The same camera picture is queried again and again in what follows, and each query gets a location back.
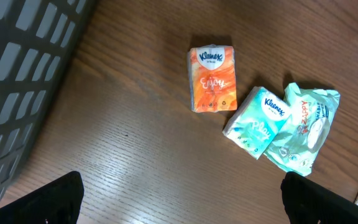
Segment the small teal tissue pack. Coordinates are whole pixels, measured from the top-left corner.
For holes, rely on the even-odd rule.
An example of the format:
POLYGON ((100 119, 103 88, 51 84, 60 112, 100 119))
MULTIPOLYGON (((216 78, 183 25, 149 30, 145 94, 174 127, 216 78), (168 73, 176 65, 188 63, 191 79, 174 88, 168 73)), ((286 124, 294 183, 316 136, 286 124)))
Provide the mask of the small teal tissue pack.
POLYGON ((290 107, 283 100, 255 86, 229 119, 223 134, 258 159, 290 115, 290 107))

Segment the teal snack packet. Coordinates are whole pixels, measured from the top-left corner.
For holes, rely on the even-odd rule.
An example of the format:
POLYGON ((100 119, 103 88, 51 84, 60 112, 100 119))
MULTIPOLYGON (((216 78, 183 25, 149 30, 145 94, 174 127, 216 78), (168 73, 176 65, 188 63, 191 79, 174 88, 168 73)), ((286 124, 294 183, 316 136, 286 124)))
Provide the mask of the teal snack packet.
POLYGON ((264 155, 285 172, 310 175, 329 134, 340 97, 336 90, 301 89, 296 83, 288 84, 284 102, 290 106, 291 115, 264 155))

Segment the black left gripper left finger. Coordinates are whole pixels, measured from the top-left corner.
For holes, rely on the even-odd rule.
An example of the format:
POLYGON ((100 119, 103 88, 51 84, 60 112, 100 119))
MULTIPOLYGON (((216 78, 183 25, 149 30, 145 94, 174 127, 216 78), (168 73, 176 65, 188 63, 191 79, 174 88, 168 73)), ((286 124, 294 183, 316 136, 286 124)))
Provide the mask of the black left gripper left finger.
POLYGON ((84 192, 81 174, 71 171, 0 208, 0 224, 76 224, 84 192))

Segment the small orange tissue pack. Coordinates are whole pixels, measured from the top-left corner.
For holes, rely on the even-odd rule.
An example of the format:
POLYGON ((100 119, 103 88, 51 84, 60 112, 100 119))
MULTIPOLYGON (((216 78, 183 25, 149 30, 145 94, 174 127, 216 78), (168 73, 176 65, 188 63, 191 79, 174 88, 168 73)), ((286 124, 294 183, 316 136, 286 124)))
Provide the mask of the small orange tissue pack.
POLYGON ((206 45, 188 52, 191 110, 196 113, 237 109, 234 48, 206 45))

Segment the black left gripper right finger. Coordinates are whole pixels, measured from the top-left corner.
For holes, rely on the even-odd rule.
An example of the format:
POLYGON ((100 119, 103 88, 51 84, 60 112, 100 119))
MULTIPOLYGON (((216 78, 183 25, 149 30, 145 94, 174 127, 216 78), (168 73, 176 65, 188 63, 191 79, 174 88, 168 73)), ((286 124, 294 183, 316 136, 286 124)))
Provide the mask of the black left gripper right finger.
POLYGON ((358 205, 296 172, 287 172, 280 188, 291 223, 358 223, 358 205))

